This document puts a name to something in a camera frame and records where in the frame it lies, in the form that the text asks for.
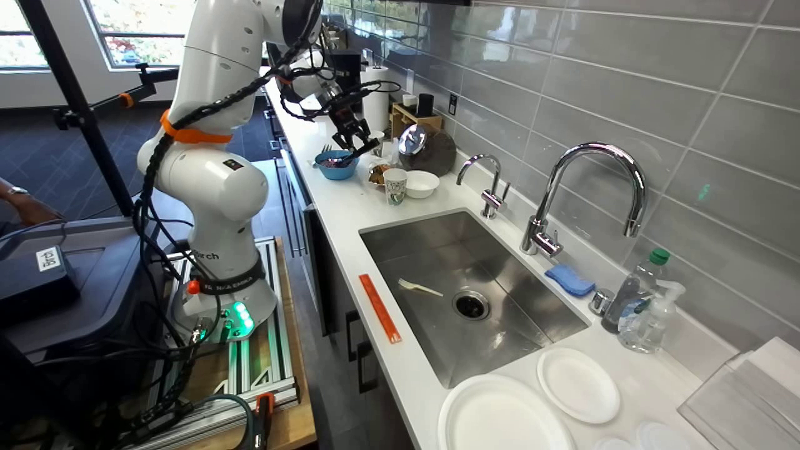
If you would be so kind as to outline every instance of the plastic bottle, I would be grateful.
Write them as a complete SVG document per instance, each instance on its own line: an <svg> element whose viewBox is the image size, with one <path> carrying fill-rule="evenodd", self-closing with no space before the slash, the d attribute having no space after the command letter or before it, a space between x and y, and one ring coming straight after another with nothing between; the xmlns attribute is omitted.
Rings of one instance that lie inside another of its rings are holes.
<svg viewBox="0 0 800 450"><path fill-rule="evenodd" d="M685 292L679 282L658 281L658 292L637 315L619 317L619 342L637 353L654 353L667 335L675 300Z"/></svg>
<svg viewBox="0 0 800 450"><path fill-rule="evenodd" d="M603 312L603 328L610 333L619 330L619 321L633 317L648 308L658 286L667 276L670 251L654 247L648 261L637 263L634 270L622 281L610 308Z"/></svg>

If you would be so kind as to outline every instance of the sink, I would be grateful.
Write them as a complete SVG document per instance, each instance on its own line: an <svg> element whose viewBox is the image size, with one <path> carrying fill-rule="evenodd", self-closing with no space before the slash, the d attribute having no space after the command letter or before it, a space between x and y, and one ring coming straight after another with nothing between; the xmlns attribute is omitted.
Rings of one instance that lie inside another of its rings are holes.
<svg viewBox="0 0 800 450"><path fill-rule="evenodd" d="M587 328L467 211L359 237L445 388ZM402 290L398 281L442 298Z"/></svg>

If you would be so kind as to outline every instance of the blue sponge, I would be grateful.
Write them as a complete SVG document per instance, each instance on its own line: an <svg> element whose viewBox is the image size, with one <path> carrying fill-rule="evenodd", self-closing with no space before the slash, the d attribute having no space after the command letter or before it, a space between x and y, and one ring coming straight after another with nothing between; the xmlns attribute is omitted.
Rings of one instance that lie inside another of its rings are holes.
<svg viewBox="0 0 800 450"><path fill-rule="evenodd" d="M545 276L553 278L573 298L585 298L594 290L594 282L585 281L570 266L553 266Z"/></svg>

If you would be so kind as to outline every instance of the white countertop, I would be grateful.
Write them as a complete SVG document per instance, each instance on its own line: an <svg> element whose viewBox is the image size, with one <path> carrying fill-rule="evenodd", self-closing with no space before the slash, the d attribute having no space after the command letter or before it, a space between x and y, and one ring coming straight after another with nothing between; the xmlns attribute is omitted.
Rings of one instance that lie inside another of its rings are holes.
<svg viewBox="0 0 800 450"><path fill-rule="evenodd" d="M435 370L429 367L420 342L412 335L412 328L399 312L398 300L392 298L387 282L383 281L378 266L362 245L359 231L405 223L425 216L439 216L448 211L470 211L504 247L510 247L545 286L549 286L578 315L585 317L585 323L590 323L590 328L568 340L560 340L553 347L578 347L594 363L600 363L619 388L622 411L613 423L594 428L573 420L553 406L554 416L570 431L574 448L592 448L604 437L633 440L634 431L650 420L658 420L679 433L689 443L689 448L709 448L678 413L679 403L699 385L699 381L683 365L678 365L670 356L637 356L633 351L625 351L614 335L604 333L598 317L587 311L587 300L564 295L542 276L549 268L547 261L538 255L522 255L517 251L522 231L515 225L515 220L507 220L504 213L497 213L497 218L493 220L480 218L482 203L475 183L455 186L455 175L445 175L439 191L432 198L387 205L383 203L383 196L374 191L374 186L367 183L370 155L359 158L359 167L353 181L324 181L324 175L312 167L312 158L320 153L323 143L329 143L329 123L302 123L285 115L280 105L275 111L297 158L300 175L315 200L329 247L350 287L353 302L362 317L362 325L370 335L370 342L417 448L439 448L438 416L449 391L439 385ZM359 276L373 278L389 317L398 325L399 342L392 345L384 337L374 311L370 308L370 300L359 286ZM535 378L538 358L542 353L547 351L519 358L495 373L515 378L535 393L542 393Z"/></svg>

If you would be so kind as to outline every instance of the chrome faucet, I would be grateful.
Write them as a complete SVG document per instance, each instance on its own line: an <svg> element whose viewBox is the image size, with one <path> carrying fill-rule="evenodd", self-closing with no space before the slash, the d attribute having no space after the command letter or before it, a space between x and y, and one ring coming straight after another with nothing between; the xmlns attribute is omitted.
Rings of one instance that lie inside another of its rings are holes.
<svg viewBox="0 0 800 450"><path fill-rule="evenodd" d="M499 161L495 155L473 155L459 170L457 170L457 181L455 186L459 186L464 181L464 173L467 167L473 167L477 161L493 161L495 162L495 177L493 177L493 188L490 191L482 191L480 198L482 198L482 218L495 218L495 213L499 211L499 205L504 203L507 198L507 191L510 191L510 183L504 183L504 191L502 196L497 198L497 186L499 186Z"/></svg>
<svg viewBox="0 0 800 450"><path fill-rule="evenodd" d="M622 228L622 236L634 236L642 216L645 216L645 175L639 170L639 166L619 147L607 146L607 143L583 143L570 147L553 167L549 183L547 183L547 192L539 203L539 208L535 211L535 216L528 220L528 231L522 236L522 251L529 251L535 245L535 251L542 251L547 258L557 255L563 251L563 245L547 236L547 211L554 200L554 191L560 177L564 175L568 166L580 158L583 153L598 153L598 155L610 155L614 161L619 161L633 181L633 203L630 203L630 213L628 213L628 223Z"/></svg>

